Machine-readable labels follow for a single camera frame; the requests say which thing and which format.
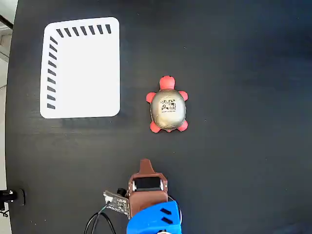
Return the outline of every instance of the red turtle leg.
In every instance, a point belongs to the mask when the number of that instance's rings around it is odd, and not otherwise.
[[[171,76],[164,76],[160,79],[159,86],[160,89],[174,89],[175,88],[175,79]]]
[[[146,101],[149,102],[149,103],[152,103],[152,100],[153,100],[155,94],[156,94],[156,93],[154,93],[154,92],[148,93],[148,94],[146,95]]]
[[[153,133],[158,133],[160,131],[160,128],[154,123],[154,121],[151,122],[150,128]]]
[[[188,124],[187,121],[185,120],[185,121],[183,122],[183,124],[182,124],[180,127],[178,127],[178,130],[179,130],[180,132],[183,132],[184,130],[187,129],[187,126],[189,126],[189,124]]]
[[[181,96],[183,97],[185,101],[189,98],[189,96],[187,95],[185,91],[179,91],[179,93],[181,94]]]

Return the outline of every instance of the red turtle head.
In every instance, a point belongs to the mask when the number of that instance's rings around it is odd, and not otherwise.
[[[160,79],[159,86],[162,89],[175,89],[175,79],[172,76],[164,76]]]

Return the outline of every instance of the circuit board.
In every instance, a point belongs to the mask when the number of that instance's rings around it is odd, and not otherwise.
[[[113,194],[109,191],[105,191],[103,195],[105,197],[105,202],[106,203],[109,202],[107,208],[116,211],[118,213],[125,214],[130,219],[129,199],[117,194]]]

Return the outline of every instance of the white wall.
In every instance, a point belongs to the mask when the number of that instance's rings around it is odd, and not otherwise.
[[[0,88],[6,85],[8,63],[0,59]]]
[[[6,190],[5,151],[4,151],[4,116],[6,86],[0,88],[0,190]]]
[[[0,15],[14,22],[18,0],[0,0]]]

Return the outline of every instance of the blue robot part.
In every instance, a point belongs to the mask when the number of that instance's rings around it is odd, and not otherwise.
[[[140,211],[127,226],[127,234],[157,234],[161,231],[182,234],[180,211],[175,201],[159,203]]]

